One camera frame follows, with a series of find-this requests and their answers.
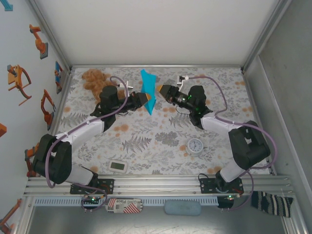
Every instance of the alarm clock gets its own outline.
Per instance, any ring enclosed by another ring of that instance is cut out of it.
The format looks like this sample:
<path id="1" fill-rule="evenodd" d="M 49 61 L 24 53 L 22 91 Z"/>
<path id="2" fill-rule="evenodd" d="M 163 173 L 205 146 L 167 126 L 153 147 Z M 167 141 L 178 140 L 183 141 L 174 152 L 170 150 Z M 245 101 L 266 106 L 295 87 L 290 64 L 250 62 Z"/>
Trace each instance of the alarm clock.
<path id="1" fill-rule="evenodd" d="M 108 164 L 108 170 L 117 173 L 126 173 L 128 169 L 128 163 L 118 160 L 110 160 Z"/>
<path id="2" fill-rule="evenodd" d="M 203 152 L 204 144 L 200 139 L 192 138 L 187 142 L 185 150 L 189 155 L 197 156 Z"/>

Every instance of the black mounting plate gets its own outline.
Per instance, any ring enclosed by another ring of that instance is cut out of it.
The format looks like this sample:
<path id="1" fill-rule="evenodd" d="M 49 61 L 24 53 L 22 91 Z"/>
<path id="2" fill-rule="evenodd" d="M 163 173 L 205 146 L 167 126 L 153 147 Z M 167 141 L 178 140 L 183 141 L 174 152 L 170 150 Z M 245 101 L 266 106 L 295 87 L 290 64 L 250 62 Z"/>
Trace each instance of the black mounting plate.
<path id="1" fill-rule="evenodd" d="M 98 179 L 98 188 L 104 190 L 107 194 L 113 194 L 114 191 L 114 179 Z M 94 190 L 85 189 L 77 185 L 72 184 L 70 186 L 70 194 L 86 195 L 92 193 Z"/>
<path id="2" fill-rule="evenodd" d="M 243 183 L 240 178 L 231 182 L 232 188 L 227 192 L 220 192 L 216 188 L 215 178 L 200 178 L 200 191 L 202 194 L 242 194 L 244 193 Z"/>

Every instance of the clock face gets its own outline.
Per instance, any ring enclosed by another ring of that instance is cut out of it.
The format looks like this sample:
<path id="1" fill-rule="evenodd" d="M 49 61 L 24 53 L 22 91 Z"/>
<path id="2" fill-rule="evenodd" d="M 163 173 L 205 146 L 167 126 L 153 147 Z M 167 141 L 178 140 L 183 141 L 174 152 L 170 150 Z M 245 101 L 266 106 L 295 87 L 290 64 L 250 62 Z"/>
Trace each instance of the clock face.
<path id="1" fill-rule="evenodd" d="M 188 147 L 193 152 L 200 152 L 203 149 L 203 144 L 198 139 L 191 139 L 188 143 Z"/>

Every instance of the brown teddy bear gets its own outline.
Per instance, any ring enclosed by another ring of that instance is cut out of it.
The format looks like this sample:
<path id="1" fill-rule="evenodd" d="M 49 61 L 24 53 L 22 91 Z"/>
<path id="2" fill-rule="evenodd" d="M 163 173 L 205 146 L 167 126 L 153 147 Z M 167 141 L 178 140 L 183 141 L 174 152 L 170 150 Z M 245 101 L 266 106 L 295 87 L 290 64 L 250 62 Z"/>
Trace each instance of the brown teddy bear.
<path id="1" fill-rule="evenodd" d="M 82 79 L 86 80 L 83 87 L 87 90 L 91 90 L 94 98 L 96 99 L 96 104 L 100 102 L 99 95 L 102 89 L 108 85 L 117 84 L 109 80 L 110 74 L 102 73 L 99 69 L 89 69 L 82 74 Z M 125 98 L 124 90 L 118 90 L 118 99 Z"/>

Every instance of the floral tablecloth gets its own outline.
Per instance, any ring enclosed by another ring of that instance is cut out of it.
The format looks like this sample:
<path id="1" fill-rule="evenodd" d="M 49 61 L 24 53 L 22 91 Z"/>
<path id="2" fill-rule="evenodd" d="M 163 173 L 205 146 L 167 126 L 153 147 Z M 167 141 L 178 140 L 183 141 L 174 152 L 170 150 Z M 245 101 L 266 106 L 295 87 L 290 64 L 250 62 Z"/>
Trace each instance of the floral tablecloth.
<path id="1" fill-rule="evenodd" d="M 134 91 L 140 92 L 142 78 L 138 67 L 99 68 L 104 73 L 129 80 Z M 198 67 L 146 67 L 148 73 L 157 75 L 156 85 L 176 85 L 178 75 L 207 75 L 216 79 L 223 89 L 229 109 L 224 117 L 239 122 L 253 120 L 252 108 L 247 96 L 245 83 L 239 68 L 198 68 Z M 83 72 L 88 68 L 76 68 L 63 110 L 58 132 L 68 131 L 82 123 L 95 108 L 92 92 L 83 88 Z M 190 80 L 182 92 L 188 93 L 192 85 L 203 85 L 208 107 L 217 111 L 224 108 L 218 88 L 208 79 Z M 181 113 L 186 110 L 177 108 Z M 190 156 L 185 152 L 187 141 L 193 137 L 204 142 L 204 152 Z M 73 152 L 73 164 L 83 165 L 101 175 L 115 174 L 109 171 L 109 160 L 127 161 L 128 174 L 136 175 L 197 175 L 214 174 L 232 158 L 230 143 L 210 131 L 194 127 L 188 115 L 179 114 L 175 107 L 156 94 L 153 114 L 140 108 L 126 116 L 117 116 L 113 126 L 97 135 Z M 253 171 L 254 174 L 268 174 L 269 170 Z"/>

